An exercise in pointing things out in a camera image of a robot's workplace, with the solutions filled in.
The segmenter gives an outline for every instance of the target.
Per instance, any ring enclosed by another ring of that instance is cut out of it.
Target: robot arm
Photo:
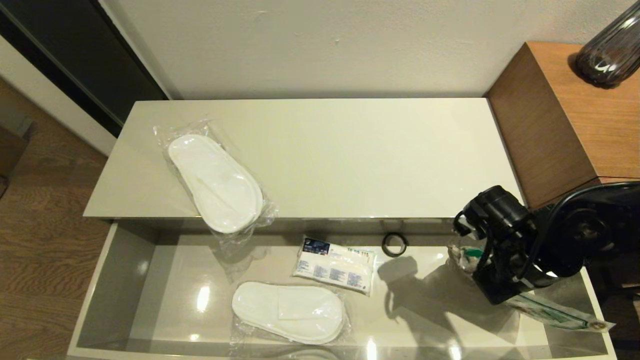
[[[613,256],[640,239],[640,182],[593,186],[530,212],[501,186],[473,198],[454,219],[471,228],[484,253],[473,278],[492,304],[576,274],[595,256]]]

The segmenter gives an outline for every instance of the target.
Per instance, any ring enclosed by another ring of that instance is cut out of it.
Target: open drawer
[[[566,332],[491,306],[447,263],[446,245],[470,238],[451,220],[287,220],[257,233],[230,261],[200,220],[113,223],[87,293],[70,356],[92,359],[614,359],[608,334]],[[380,249],[387,231],[409,243],[401,257]],[[234,336],[238,284],[317,284],[291,277],[302,234],[375,251],[370,297],[345,293],[350,330],[336,344],[308,346]],[[601,316],[586,272],[536,292]]]

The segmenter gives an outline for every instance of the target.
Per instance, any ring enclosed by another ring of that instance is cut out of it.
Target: black ring
[[[391,252],[388,248],[389,240],[391,240],[391,238],[394,236],[397,236],[398,238],[400,238],[400,240],[402,240],[402,247],[400,248],[400,252]],[[385,238],[382,239],[382,251],[390,258],[397,258],[398,256],[404,254],[407,246],[409,246],[409,242],[406,241],[406,238],[399,233],[388,233]]]

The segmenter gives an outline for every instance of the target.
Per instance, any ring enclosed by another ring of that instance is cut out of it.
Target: dark glass vase
[[[640,0],[591,39],[575,64],[585,79],[606,88],[631,76],[640,67]]]

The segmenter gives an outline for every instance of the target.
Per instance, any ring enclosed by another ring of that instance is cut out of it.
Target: white countertop
[[[152,128],[204,118],[280,217],[452,217],[496,184],[522,201],[486,99],[144,101],[84,215],[197,217]]]

